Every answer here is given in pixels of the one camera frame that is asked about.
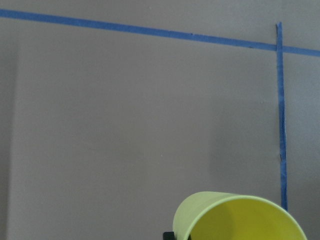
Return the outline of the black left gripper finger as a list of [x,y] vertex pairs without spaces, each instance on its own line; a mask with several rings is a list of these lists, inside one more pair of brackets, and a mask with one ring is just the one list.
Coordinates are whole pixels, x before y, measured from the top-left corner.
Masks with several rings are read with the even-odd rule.
[[175,233],[173,231],[166,231],[162,234],[163,240],[175,240]]

